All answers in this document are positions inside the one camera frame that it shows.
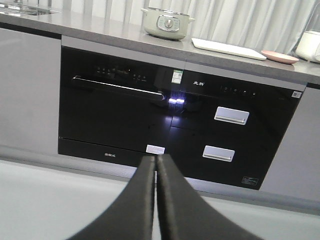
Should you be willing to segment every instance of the gray countertop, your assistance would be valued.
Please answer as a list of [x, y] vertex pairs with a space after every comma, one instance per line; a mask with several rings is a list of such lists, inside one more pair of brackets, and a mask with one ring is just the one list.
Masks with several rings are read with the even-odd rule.
[[195, 48], [188, 36], [182, 40], [166, 40], [148, 35], [140, 25], [58, 11], [40, 16], [0, 14], [0, 22], [251, 75], [320, 85], [320, 64], [303, 59], [288, 65], [206, 51]]

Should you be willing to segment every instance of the cooking pot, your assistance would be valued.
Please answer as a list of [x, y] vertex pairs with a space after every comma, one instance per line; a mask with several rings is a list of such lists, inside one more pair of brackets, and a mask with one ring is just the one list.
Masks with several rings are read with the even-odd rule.
[[144, 30], [154, 36], [166, 39], [183, 39], [188, 24], [194, 21], [189, 15], [154, 7], [141, 8], [145, 12]]

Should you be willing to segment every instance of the white appliance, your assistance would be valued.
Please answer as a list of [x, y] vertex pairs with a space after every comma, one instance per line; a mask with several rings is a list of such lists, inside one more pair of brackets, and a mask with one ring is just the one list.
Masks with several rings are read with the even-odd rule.
[[305, 31], [295, 53], [305, 60], [320, 63], [320, 32]]
[[315, 6], [295, 53], [307, 61], [320, 63], [320, 3]]

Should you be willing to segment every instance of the dishwasher handle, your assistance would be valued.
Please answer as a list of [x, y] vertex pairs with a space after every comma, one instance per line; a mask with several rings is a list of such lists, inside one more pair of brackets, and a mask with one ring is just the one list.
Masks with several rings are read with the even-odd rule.
[[99, 82], [89, 79], [84, 79], [81, 76], [75, 76], [72, 78], [72, 83], [79, 87], [85, 87], [90, 89], [99, 89], [119, 94], [131, 95], [138, 98], [144, 98], [151, 101], [162, 101], [165, 96], [160, 92], [153, 92], [133, 87], [121, 86], [112, 83]]

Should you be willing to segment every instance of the gray cabinet door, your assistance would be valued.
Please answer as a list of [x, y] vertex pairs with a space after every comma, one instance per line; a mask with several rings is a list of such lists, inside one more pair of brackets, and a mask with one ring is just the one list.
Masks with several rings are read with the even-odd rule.
[[307, 87], [261, 191], [320, 201], [320, 90]]
[[0, 28], [0, 145], [56, 154], [61, 40]]

